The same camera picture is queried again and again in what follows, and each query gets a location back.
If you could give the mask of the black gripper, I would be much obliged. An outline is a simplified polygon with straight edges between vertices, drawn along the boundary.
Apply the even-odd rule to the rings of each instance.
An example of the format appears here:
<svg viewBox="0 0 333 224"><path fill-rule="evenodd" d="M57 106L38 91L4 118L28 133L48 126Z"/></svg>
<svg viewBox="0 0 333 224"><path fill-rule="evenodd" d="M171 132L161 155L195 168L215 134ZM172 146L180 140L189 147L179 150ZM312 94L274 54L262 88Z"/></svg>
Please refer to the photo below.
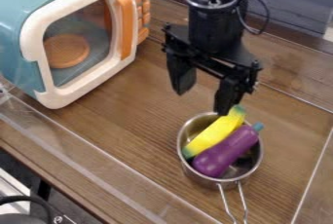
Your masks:
<svg viewBox="0 0 333 224"><path fill-rule="evenodd" d="M172 90L183 95L203 70L219 81L214 112L228 113L243 93L254 90L260 63L242 44L244 32L260 32L246 24L248 0L185 0L188 23L168 23L163 32L165 67Z"/></svg>

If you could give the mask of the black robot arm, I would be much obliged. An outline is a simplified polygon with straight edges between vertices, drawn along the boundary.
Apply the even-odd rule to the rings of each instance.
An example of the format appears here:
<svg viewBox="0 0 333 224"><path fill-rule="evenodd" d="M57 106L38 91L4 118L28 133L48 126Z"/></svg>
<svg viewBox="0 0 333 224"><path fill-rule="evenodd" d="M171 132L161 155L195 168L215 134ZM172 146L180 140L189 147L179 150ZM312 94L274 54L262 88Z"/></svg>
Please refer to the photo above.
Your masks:
<svg viewBox="0 0 333 224"><path fill-rule="evenodd" d="M214 112L223 116L254 91L262 65L242 42L248 0L185 0L188 23L165 24L165 66L169 83L184 94L203 70L219 80Z"/></svg>

